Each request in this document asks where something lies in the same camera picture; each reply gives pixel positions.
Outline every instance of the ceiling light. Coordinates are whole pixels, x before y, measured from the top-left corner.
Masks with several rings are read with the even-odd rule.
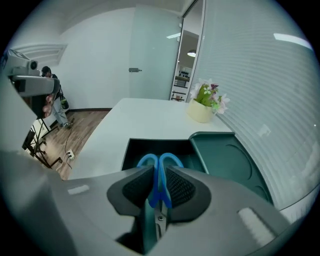
[[[289,34],[279,34],[279,33],[274,33],[273,36],[276,40],[295,43],[295,44],[307,47],[310,50],[313,50],[311,44],[307,40],[304,40],[300,37],[296,37],[296,36],[289,35]]]
[[[187,54],[191,57],[196,57],[196,50],[190,50]]]
[[[180,37],[181,36],[181,33],[178,33],[178,34],[172,34],[172,35],[168,35],[166,38],[177,38],[177,37]]]

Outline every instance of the blue scissor handle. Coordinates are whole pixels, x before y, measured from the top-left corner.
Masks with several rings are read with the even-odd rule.
[[[175,163],[179,167],[183,168],[184,165],[182,164],[182,162],[179,160],[178,157],[176,157],[174,154],[171,154],[171,153],[164,153],[159,158],[159,171],[160,171],[160,175],[161,175],[161,185],[162,185],[162,190],[159,192],[159,194],[160,194],[159,199],[165,203],[165,206],[167,208],[172,208],[171,198],[170,198],[169,193],[167,192],[167,179],[166,179],[165,166],[164,166],[164,160],[166,158],[170,158],[173,161],[175,161]]]
[[[160,193],[158,192],[159,159],[155,154],[146,154],[144,157],[140,159],[136,167],[141,167],[147,159],[154,160],[152,195],[150,198],[148,198],[148,201],[149,201],[149,205],[152,208],[155,208],[157,202],[160,200]]]
[[[166,158],[170,158],[173,161],[175,161],[177,166],[182,168],[184,167],[184,165],[179,160],[179,158],[171,153],[164,153],[160,156],[159,159],[155,154],[146,154],[144,157],[140,159],[140,161],[137,164],[137,167],[141,167],[147,159],[154,160],[153,188],[152,188],[151,198],[148,198],[149,205],[152,208],[156,207],[157,202],[159,200],[162,200],[165,203],[165,206],[167,208],[172,208],[171,198],[169,193],[167,192],[167,179],[166,179],[165,166],[164,166],[164,160]],[[159,170],[161,175],[161,188],[162,188],[160,191],[158,190]]]

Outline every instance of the flower pot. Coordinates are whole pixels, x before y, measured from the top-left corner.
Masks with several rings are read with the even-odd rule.
[[[186,109],[186,113],[195,121],[199,123],[207,123],[210,121],[212,113],[212,108],[210,106],[205,106],[199,102],[192,99],[189,102],[189,106]]]

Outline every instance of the cable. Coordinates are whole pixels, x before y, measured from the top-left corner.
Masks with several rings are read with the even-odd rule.
[[[66,138],[65,145],[64,145],[64,152],[65,152],[66,154],[67,154],[67,143],[68,143],[68,140],[69,140],[69,137],[70,137],[71,133],[72,133],[72,126],[71,126],[71,128],[70,128],[70,133],[69,133],[69,135],[68,135],[68,138]]]
[[[65,161],[65,157],[66,157],[66,155],[67,155],[67,153],[65,153],[65,154],[64,154],[64,157],[63,157],[62,163],[61,163],[61,165],[56,169],[56,171],[58,171],[58,170],[62,167],[62,165],[64,164],[64,161]]]
[[[71,156],[69,155],[69,157],[66,159],[66,163],[68,164],[68,166],[72,169],[71,165],[68,163],[68,159],[71,158]]]

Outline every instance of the shelf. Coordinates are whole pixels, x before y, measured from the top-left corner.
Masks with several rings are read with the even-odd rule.
[[[176,100],[176,101],[184,101],[184,98],[171,98],[171,100]]]
[[[190,81],[189,78],[185,78],[185,77],[181,77],[181,76],[176,76],[175,79],[177,79],[177,80],[183,80],[183,81],[186,81],[186,82],[189,82],[189,81]]]
[[[175,84],[173,86],[188,89],[188,87],[185,87],[185,86],[180,86],[180,85],[175,85]]]
[[[173,93],[173,94],[183,94],[183,95],[187,95],[186,93],[183,93],[183,92],[177,92],[177,91],[173,91],[172,93]]]

